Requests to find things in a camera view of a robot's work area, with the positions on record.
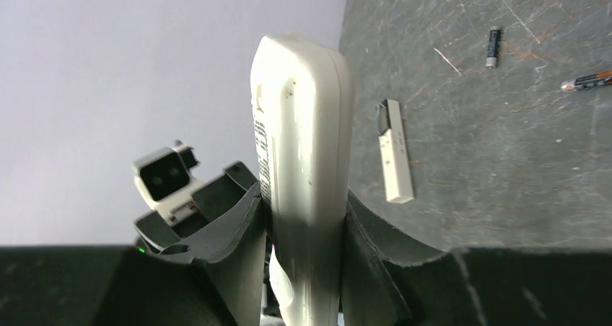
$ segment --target small white device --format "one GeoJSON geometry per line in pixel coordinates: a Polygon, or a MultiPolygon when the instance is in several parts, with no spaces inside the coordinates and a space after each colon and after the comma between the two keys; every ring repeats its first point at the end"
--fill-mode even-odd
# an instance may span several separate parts
{"type": "Polygon", "coordinates": [[[164,147],[136,160],[134,183],[152,211],[174,226],[198,211],[191,195],[204,186],[185,165],[181,152],[191,149],[179,143],[164,147]]]}
{"type": "Polygon", "coordinates": [[[269,35],[250,85],[281,315],[288,326],[337,325],[354,106],[349,68],[336,50],[269,35]]]}
{"type": "Polygon", "coordinates": [[[387,202],[405,203],[414,199],[400,104],[395,100],[386,99],[378,105],[378,143],[387,202]]]}

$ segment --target white plastic housing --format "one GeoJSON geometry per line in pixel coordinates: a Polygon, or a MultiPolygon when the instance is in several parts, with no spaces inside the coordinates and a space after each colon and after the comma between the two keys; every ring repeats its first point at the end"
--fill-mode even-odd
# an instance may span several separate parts
{"type": "Polygon", "coordinates": [[[385,180],[385,196],[387,202],[405,203],[414,199],[408,154],[406,153],[406,138],[401,122],[400,105],[395,100],[387,99],[386,110],[389,128],[380,136],[380,157],[382,158],[382,173],[385,180]]]}
{"type": "Polygon", "coordinates": [[[271,285],[283,320],[336,325],[354,105],[349,68],[335,50],[271,35],[257,49],[250,82],[262,194],[283,271],[271,272],[271,285]]]}

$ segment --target white wall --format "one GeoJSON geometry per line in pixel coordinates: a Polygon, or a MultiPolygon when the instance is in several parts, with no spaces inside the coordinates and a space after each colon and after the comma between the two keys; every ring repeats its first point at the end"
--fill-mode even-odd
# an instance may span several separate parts
{"type": "Polygon", "coordinates": [[[131,242],[131,163],[175,138],[256,172],[259,40],[335,47],[345,1],[0,0],[0,245],[131,242]]]}

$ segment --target battery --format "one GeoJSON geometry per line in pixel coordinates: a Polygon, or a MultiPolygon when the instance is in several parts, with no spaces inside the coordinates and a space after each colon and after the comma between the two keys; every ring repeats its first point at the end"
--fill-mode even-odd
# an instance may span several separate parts
{"type": "Polygon", "coordinates": [[[564,92],[573,92],[576,90],[586,90],[611,85],[612,71],[606,71],[600,72],[599,74],[578,77],[571,81],[565,81],[561,84],[561,90],[564,92]]]}
{"type": "Polygon", "coordinates": [[[487,69],[497,67],[497,59],[499,57],[499,41],[502,39],[502,28],[499,26],[491,27],[489,31],[489,45],[486,47],[486,63],[487,69]]]}

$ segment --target gray textured surface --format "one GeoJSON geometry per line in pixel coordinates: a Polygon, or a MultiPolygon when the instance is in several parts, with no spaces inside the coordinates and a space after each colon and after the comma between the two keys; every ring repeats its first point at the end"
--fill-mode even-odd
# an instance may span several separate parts
{"type": "Polygon", "coordinates": [[[348,0],[357,80],[350,188],[417,239],[612,245],[612,0],[348,0]],[[484,68],[489,27],[504,28],[484,68]],[[435,51],[437,48],[458,72],[435,51]],[[375,106],[399,100],[416,200],[385,202],[375,106]]]}

